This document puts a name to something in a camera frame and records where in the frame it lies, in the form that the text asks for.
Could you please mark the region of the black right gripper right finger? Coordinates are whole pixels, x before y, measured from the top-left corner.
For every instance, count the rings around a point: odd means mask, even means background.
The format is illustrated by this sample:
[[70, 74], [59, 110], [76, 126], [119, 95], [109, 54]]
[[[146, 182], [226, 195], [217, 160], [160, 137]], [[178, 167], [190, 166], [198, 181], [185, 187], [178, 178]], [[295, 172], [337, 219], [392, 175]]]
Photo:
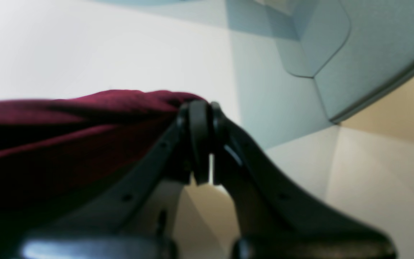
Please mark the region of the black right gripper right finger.
[[214, 184], [233, 200], [240, 237], [232, 259], [395, 259], [390, 238], [320, 201], [286, 176], [211, 104]]

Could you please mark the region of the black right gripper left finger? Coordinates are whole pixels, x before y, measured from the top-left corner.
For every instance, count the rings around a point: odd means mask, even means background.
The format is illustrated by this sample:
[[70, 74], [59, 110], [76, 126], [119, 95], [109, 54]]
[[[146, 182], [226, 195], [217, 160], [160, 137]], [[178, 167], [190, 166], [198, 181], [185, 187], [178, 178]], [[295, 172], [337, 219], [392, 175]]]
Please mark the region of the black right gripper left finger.
[[170, 238], [184, 185], [209, 181], [211, 108], [182, 105], [133, 169], [79, 208], [26, 235], [20, 259], [176, 259]]

